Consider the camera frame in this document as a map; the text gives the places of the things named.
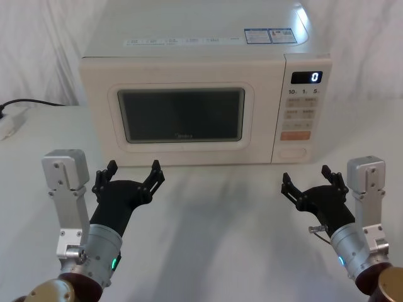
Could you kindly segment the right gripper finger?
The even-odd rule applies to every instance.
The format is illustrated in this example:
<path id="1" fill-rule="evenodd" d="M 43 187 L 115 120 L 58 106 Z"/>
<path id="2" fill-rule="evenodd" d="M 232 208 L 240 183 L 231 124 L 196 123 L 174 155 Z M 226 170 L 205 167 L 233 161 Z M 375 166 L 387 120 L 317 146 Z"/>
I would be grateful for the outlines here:
<path id="1" fill-rule="evenodd" d="M 297 189 L 287 172 L 283 173 L 281 193 L 295 205 L 297 210 L 309 210 L 310 190 L 301 192 Z"/>
<path id="2" fill-rule="evenodd" d="M 329 181 L 329 183 L 342 194 L 343 197 L 347 195 L 349 189 L 344 183 L 343 175 L 340 172 L 333 172 L 328 165 L 323 165 L 321 170 L 322 175 Z"/>

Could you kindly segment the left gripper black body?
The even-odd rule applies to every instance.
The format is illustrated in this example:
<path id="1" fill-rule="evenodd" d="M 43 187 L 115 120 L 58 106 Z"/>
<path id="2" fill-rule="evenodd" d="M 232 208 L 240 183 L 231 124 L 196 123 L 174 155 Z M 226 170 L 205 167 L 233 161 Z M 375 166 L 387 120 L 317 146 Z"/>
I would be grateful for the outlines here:
<path id="1" fill-rule="evenodd" d="M 111 228 L 123 236 L 133 211 L 152 201 L 151 192 L 135 181 L 117 180 L 93 186 L 98 205 L 90 224 Z"/>

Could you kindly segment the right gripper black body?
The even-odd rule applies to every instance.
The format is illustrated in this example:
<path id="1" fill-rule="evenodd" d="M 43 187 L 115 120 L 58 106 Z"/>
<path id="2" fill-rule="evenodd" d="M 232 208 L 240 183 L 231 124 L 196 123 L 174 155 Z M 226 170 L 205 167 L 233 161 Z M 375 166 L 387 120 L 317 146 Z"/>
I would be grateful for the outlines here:
<path id="1" fill-rule="evenodd" d="M 296 189 L 296 209 L 312 213 L 320 225 L 326 226 L 329 237 L 341 227 L 355 222 L 355 217 L 346 206 L 348 188 L 317 186 L 304 192 Z"/>

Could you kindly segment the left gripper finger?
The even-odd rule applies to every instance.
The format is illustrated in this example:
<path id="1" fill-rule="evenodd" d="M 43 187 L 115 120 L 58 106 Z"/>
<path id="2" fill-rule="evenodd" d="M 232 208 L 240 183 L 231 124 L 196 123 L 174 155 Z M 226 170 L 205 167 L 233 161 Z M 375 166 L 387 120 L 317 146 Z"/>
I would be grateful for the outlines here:
<path id="1" fill-rule="evenodd" d="M 101 192 L 104 190 L 105 186 L 111 181 L 111 178 L 116 174 L 118 166 L 115 160 L 109 161 L 106 169 L 96 171 L 96 177 L 94 186 L 92 187 L 92 192 L 96 197 L 101 196 Z"/>
<path id="2" fill-rule="evenodd" d="M 152 163 L 150 174 L 139 187 L 139 193 L 143 198 L 151 198 L 165 181 L 164 173 L 158 160 Z"/>

